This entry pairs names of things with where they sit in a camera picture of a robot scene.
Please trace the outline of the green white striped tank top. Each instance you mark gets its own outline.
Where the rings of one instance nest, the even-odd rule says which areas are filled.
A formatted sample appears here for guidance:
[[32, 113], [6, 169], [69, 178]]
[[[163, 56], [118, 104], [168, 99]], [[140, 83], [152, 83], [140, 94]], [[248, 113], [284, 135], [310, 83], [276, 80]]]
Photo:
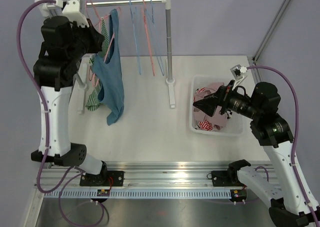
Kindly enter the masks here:
[[98, 92], [100, 91], [100, 81], [97, 87], [93, 87], [92, 93], [88, 96], [85, 107], [88, 111], [95, 111], [100, 106], [100, 102], [98, 100]]

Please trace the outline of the blue tank top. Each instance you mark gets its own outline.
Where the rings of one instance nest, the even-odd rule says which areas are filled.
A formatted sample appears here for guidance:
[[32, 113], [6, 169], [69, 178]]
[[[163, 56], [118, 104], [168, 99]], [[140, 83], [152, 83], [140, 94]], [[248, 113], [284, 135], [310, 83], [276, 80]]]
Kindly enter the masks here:
[[110, 34], [114, 33], [114, 40], [106, 62], [96, 55], [93, 73], [98, 77], [100, 90], [98, 100], [110, 109], [106, 118], [107, 125], [116, 123], [124, 112], [125, 92], [122, 79], [122, 65], [119, 48], [119, 14], [116, 9], [110, 11], [108, 19]]

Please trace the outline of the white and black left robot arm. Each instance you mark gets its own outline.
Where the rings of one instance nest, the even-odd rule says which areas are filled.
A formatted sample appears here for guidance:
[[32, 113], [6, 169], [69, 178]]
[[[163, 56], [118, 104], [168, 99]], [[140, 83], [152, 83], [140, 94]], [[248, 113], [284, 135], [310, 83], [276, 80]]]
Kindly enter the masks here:
[[81, 186], [103, 186], [108, 181], [105, 162], [87, 153], [84, 144], [69, 138], [69, 101], [82, 57], [102, 49], [104, 36], [89, 19], [86, 23], [66, 16], [50, 17], [41, 27], [43, 42], [33, 66], [36, 87], [40, 90], [41, 141], [31, 153], [34, 162], [78, 167], [85, 173]]

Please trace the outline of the red white striped tank top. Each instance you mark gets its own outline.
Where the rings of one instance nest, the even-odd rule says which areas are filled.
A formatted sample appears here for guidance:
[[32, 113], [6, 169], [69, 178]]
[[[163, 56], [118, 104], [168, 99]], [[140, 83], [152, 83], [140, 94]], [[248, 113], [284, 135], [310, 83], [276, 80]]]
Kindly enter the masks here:
[[[204, 96], [209, 95], [209, 94], [211, 94], [211, 91], [206, 90], [205, 87], [198, 88], [195, 91], [193, 101], [196, 102], [196, 101], [202, 99]], [[203, 130], [203, 131], [213, 131], [214, 130], [213, 125], [208, 120], [206, 120], [207, 115], [205, 113], [203, 113], [201, 110], [199, 110], [196, 107], [193, 107], [192, 111], [193, 111], [193, 117], [197, 121], [196, 128], [198, 130]]]

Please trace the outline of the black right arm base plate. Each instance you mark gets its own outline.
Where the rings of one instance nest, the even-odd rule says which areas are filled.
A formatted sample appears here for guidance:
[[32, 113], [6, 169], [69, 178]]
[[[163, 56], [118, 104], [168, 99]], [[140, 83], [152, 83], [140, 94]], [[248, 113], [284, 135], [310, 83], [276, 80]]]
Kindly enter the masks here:
[[232, 179], [227, 170], [213, 170], [210, 175], [214, 187], [244, 187], [244, 184]]

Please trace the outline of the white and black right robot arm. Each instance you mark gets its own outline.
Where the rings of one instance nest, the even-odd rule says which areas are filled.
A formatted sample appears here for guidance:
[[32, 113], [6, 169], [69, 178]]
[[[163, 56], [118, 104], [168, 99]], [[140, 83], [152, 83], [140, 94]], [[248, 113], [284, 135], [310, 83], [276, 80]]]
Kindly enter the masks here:
[[197, 100], [193, 106], [208, 116], [232, 111], [251, 120], [250, 129], [267, 154], [276, 173], [280, 190], [259, 175], [246, 160], [229, 164], [227, 180], [251, 189], [266, 205], [277, 227], [307, 227], [320, 225], [320, 204], [311, 193], [293, 153], [294, 136], [289, 124], [278, 114], [281, 97], [275, 85], [259, 82], [252, 95], [238, 93], [235, 81], [220, 86], [212, 94]]

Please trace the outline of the blue hanger end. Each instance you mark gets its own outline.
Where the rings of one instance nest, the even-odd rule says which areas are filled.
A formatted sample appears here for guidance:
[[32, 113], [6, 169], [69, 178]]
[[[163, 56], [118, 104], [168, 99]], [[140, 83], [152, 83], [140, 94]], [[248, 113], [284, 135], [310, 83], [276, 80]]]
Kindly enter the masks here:
[[165, 68], [164, 68], [164, 63], [162, 60], [162, 56], [160, 54], [160, 42], [159, 42], [159, 36], [158, 36], [158, 30], [156, 27], [156, 23], [155, 23], [155, 15], [154, 15], [154, 4], [153, 4], [153, 0], [150, 0], [150, 4], [151, 4], [151, 13], [147, 12], [147, 17], [149, 18], [149, 20], [152, 23], [152, 27], [153, 27], [153, 33], [155, 34], [155, 37], [152, 37], [152, 43], [153, 43], [153, 47], [154, 47], [154, 53], [156, 55], [156, 59], [158, 62], [158, 66], [160, 68], [161, 74], [162, 76], [165, 75]]

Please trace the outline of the pink tank top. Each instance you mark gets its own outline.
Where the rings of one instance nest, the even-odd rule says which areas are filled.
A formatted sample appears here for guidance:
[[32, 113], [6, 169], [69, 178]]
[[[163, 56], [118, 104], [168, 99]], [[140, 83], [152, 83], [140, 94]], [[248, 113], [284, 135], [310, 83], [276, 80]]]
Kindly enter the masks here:
[[[206, 87], [198, 88], [193, 96], [193, 102], [202, 100], [205, 96], [215, 93], [223, 82], [213, 82]], [[196, 107], [192, 108], [192, 116], [196, 121], [196, 129], [202, 131], [217, 132], [227, 125], [228, 114], [219, 114], [221, 107], [218, 106], [214, 115], [211, 117]]]

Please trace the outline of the pink hanger with red top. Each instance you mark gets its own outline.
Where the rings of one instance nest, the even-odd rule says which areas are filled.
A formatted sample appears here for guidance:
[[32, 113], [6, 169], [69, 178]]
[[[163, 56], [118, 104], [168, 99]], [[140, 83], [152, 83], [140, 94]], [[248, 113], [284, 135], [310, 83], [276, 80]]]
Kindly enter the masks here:
[[145, 0], [142, 0], [142, 5], [143, 5], [143, 7], [141, 8], [141, 13], [143, 16], [143, 24], [144, 24], [146, 41], [147, 41], [148, 54], [149, 54], [149, 59], [150, 59], [150, 63], [151, 63], [152, 75], [155, 76], [156, 72], [155, 72], [155, 65], [154, 65], [154, 61], [153, 61], [151, 42], [150, 42], [149, 31], [148, 31], [147, 12], [146, 12], [147, 9], [146, 9]]

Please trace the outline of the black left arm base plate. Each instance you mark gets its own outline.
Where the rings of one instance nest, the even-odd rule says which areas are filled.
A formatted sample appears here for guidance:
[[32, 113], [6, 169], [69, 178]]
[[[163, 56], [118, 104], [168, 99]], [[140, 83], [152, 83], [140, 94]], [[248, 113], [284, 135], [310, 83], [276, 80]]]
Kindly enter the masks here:
[[79, 185], [81, 187], [122, 187], [124, 172], [120, 170], [108, 170], [106, 176], [86, 173], [81, 175]]

